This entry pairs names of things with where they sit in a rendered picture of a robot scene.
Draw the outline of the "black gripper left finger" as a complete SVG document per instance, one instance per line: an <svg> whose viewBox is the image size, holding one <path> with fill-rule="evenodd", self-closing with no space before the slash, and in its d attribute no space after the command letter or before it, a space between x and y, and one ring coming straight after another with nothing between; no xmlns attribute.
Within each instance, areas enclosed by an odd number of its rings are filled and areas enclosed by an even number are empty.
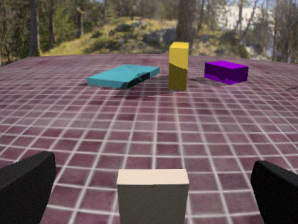
<svg viewBox="0 0 298 224"><path fill-rule="evenodd" d="M0 169L0 224L40 224L57 173L43 151Z"/></svg>

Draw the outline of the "purple rectangular block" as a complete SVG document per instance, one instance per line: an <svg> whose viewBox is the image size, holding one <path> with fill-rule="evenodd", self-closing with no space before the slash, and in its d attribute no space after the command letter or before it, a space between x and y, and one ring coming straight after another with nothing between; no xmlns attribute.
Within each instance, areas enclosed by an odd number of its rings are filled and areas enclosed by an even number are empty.
<svg viewBox="0 0 298 224"><path fill-rule="evenodd" d="M247 71L249 67L231 63L231 61L214 61L214 63L205 63L205 79L221 81L225 84L239 83L247 81Z"/></svg>

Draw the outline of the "yellow rectangular block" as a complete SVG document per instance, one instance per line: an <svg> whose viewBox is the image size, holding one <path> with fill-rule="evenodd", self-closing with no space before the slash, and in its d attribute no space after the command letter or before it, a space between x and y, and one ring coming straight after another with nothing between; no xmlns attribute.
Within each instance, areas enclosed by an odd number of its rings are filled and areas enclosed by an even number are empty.
<svg viewBox="0 0 298 224"><path fill-rule="evenodd" d="M169 47L169 89L186 89L188 59L188 41L174 41Z"/></svg>

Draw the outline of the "teal flat block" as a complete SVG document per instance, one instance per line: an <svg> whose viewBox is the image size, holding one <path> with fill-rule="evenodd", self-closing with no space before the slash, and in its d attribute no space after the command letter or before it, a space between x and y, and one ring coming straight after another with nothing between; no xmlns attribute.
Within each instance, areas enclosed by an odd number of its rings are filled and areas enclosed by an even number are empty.
<svg viewBox="0 0 298 224"><path fill-rule="evenodd" d="M161 73L161 68L142 67L142 65L121 65L121 67L109 69L98 75L86 77L86 84L98 85L98 87L130 88L141 83L149 77Z"/></svg>

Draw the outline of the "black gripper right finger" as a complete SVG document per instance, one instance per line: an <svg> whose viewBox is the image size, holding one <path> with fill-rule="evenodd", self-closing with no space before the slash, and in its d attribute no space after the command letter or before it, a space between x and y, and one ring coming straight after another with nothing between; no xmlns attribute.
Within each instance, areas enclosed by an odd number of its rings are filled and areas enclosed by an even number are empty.
<svg viewBox="0 0 298 224"><path fill-rule="evenodd" d="M257 160L250 176L263 224L298 224L298 175Z"/></svg>

